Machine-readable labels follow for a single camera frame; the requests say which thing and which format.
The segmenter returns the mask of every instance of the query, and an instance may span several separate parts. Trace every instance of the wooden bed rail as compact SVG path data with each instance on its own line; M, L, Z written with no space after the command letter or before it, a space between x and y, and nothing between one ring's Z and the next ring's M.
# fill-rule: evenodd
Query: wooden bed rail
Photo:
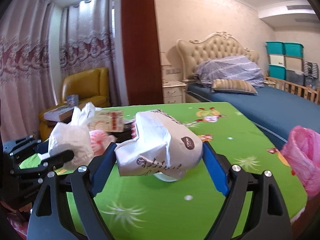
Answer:
M295 94L299 97L303 97L307 100L310 100L313 103L319 104L320 97L320 89L313 90L308 87L300 86L286 80L273 78L273 77L265 77L265 84L268 86L272 86L274 88Z

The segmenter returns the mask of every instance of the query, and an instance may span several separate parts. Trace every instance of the green tablecloth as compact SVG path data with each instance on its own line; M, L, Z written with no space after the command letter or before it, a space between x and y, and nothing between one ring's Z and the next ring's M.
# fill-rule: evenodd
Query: green tablecloth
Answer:
M127 106L121 109L128 119L140 111L162 109L183 123L202 140L208 140L215 151L246 171L271 170L284 196L290 217L306 204L307 195L300 181L291 174L268 138L229 103L192 103L153 106ZM217 122L205 117L220 116ZM21 167L40 163L33 156ZM83 232L72 194L68 195L76 228ZM119 177L117 166L104 190L95 197L97 207L117 240L202 240L211 228L224 196L218 192L201 161L182 180L163 182L153 175ZM234 236L242 233L251 201L248 193Z

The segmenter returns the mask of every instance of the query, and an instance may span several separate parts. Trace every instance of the blue mattress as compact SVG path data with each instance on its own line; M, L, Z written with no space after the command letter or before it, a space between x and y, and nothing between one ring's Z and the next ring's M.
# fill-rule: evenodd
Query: blue mattress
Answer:
M288 92L265 86L257 96L211 92L199 84L188 94L201 102L229 102L250 119L281 150L290 130L301 125L320 133L320 106Z

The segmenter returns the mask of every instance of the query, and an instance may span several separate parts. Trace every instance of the air vent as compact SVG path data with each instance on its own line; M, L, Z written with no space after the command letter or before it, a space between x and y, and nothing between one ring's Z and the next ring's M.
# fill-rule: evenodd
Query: air vent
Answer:
M298 23L316 23L320 24L319 20L311 20L311 19L295 19L296 22Z
M311 5L288 5L288 10L313 10Z

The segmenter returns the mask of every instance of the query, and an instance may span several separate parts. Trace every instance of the lavender blanket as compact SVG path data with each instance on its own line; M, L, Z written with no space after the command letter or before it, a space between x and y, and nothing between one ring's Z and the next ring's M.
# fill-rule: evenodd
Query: lavender blanket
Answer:
M246 56L230 56L202 62L195 73L198 83L209 87L215 79L237 79L253 87L263 87L264 76L257 64Z

